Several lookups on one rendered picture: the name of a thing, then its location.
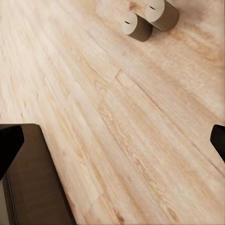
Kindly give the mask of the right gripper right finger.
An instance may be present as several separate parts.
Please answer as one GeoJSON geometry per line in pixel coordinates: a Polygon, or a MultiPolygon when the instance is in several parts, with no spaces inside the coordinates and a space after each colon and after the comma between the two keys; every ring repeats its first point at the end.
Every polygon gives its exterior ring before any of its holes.
{"type": "Polygon", "coordinates": [[[211,136],[210,142],[221,156],[221,158],[225,162],[225,127],[221,125],[214,125],[211,136]]]}

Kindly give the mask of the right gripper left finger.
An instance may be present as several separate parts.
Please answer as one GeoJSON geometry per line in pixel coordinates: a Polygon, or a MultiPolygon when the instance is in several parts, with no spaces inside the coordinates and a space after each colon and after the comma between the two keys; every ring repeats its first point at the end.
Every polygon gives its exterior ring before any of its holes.
{"type": "Polygon", "coordinates": [[[24,143],[20,125],[0,130],[0,181],[24,143]]]}

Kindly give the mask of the pillar candle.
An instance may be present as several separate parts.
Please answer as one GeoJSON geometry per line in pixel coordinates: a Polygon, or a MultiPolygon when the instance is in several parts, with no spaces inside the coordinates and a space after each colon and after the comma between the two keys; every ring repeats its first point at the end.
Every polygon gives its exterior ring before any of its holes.
{"type": "Polygon", "coordinates": [[[147,21],[163,31],[173,29],[179,18],[178,9],[167,0],[152,0],[146,10],[147,21]]]}
{"type": "Polygon", "coordinates": [[[152,34],[152,24],[136,13],[130,14],[123,23],[123,32],[139,42],[145,42],[152,34]]]}

